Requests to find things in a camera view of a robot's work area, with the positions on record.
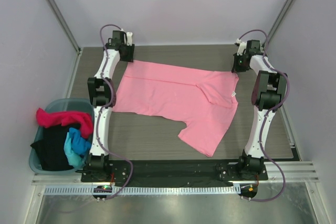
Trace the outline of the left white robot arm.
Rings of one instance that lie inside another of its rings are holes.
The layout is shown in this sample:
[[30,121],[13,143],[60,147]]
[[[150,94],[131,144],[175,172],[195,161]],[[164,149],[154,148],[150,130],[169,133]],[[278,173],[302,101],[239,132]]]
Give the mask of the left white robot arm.
[[133,55],[133,33],[114,30],[112,37],[103,43],[103,58],[98,71],[87,81],[94,128],[86,170],[93,180],[105,182],[111,177],[108,134],[112,108],[116,103],[112,77],[119,61],[132,62]]

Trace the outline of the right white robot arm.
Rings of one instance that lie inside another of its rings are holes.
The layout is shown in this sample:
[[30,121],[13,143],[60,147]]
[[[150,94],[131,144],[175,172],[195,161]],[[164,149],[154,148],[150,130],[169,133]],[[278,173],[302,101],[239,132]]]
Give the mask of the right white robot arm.
[[265,170],[265,145],[267,135],[277,110],[286,99],[288,77],[276,70],[268,60],[259,40],[243,42],[237,39],[232,72],[253,70],[257,76],[251,94],[254,118],[248,142],[235,165],[238,177],[254,179]]

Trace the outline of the light pink t-shirt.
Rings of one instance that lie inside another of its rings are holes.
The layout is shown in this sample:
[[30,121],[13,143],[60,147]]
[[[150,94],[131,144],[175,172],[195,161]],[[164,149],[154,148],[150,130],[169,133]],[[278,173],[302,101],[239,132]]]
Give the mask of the light pink t-shirt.
[[230,71],[136,60],[123,74],[113,111],[184,122],[179,139],[212,157],[235,116],[238,80]]

